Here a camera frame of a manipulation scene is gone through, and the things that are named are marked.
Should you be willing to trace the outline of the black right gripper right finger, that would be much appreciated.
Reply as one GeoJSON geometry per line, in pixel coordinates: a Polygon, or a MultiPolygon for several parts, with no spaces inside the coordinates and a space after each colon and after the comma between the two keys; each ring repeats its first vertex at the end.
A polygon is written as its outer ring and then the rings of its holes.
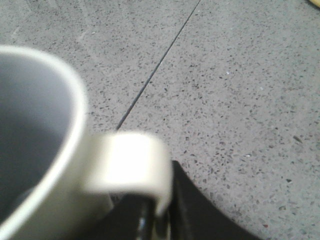
{"type": "Polygon", "coordinates": [[[194,185],[178,161],[173,166],[169,208],[172,240],[257,240],[219,211],[194,185]]]}

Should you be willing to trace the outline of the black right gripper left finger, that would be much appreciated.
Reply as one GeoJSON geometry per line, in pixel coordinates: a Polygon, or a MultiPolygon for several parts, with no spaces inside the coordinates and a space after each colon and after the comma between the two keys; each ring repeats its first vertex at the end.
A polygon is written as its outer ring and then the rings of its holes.
{"type": "Polygon", "coordinates": [[[153,227],[153,200],[127,194],[98,225],[97,240],[149,240],[153,227]]]}

